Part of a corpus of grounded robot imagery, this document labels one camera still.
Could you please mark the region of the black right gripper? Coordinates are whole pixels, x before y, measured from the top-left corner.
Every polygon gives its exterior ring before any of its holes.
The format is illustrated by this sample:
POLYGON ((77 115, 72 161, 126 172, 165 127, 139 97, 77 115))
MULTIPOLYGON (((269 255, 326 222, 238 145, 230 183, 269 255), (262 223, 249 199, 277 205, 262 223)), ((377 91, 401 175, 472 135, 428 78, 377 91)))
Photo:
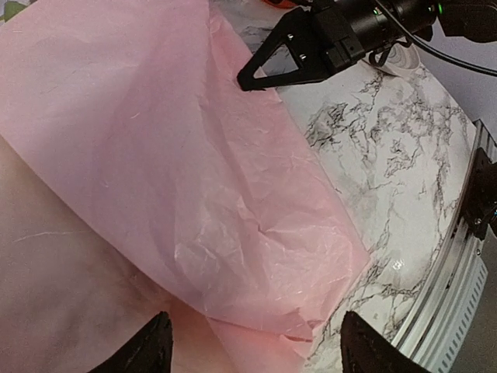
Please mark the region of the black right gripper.
POLYGON ((313 1, 311 13, 286 13, 237 75, 244 91, 323 82, 367 57, 384 65, 391 48, 412 42, 411 34, 433 37, 432 1, 313 1))

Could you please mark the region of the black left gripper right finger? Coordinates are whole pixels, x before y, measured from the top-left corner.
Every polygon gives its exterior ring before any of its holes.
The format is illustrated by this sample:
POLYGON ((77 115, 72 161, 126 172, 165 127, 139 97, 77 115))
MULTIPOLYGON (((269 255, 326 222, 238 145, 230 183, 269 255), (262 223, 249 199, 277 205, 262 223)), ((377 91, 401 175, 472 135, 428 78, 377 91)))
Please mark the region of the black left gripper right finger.
POLYGON ((359 314, 348 311, 340 330, 342 371, 346 373, 428 373, 399 352, 359 314))

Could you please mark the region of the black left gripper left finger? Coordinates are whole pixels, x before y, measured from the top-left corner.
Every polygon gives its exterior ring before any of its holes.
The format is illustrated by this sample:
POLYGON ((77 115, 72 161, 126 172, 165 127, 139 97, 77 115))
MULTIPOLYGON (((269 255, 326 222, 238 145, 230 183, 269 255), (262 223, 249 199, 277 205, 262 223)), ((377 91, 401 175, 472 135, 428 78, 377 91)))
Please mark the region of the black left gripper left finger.
POLYGON ((169 373, 172 349, 172 323, 167 312, 160 312, 89 373, 169 373))

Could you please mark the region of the pink wrapping paper sheet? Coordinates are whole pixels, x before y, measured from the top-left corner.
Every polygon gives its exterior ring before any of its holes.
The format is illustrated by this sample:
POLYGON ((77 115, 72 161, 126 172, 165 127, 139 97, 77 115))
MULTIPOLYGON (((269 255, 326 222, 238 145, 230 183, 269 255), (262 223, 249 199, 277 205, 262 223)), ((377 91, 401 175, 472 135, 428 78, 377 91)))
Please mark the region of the pink wrapping paper sheet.
POLYGON ((40 1, 1 28, 1 135, 207 319, 238 372, 298 372, 369 256, 207 1, 40 1))

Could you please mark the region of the white flower bunch green leaves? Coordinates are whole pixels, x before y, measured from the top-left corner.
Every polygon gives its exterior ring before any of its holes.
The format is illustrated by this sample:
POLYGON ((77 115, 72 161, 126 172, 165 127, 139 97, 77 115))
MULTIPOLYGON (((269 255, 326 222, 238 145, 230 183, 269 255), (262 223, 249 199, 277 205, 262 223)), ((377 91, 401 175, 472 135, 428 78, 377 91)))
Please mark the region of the white flower bunch green leaves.
POLYGON ((26 9, 28 5, 25 5, 17 1, 6 1, 3 5, 3 14, 1 15, 1 21, 8 22, 14 16, 19 14, 21 11, 26 9))

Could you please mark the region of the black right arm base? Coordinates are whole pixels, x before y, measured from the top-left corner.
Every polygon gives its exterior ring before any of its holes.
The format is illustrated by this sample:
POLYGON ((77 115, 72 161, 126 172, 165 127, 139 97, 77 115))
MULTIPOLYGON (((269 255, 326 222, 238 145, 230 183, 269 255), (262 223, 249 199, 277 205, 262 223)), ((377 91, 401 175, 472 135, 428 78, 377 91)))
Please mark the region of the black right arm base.
POLYGON ((461 214, 477 239, 485 239, 488 227, 496 234, 496 162, 483 148, 475 152, 461 214))

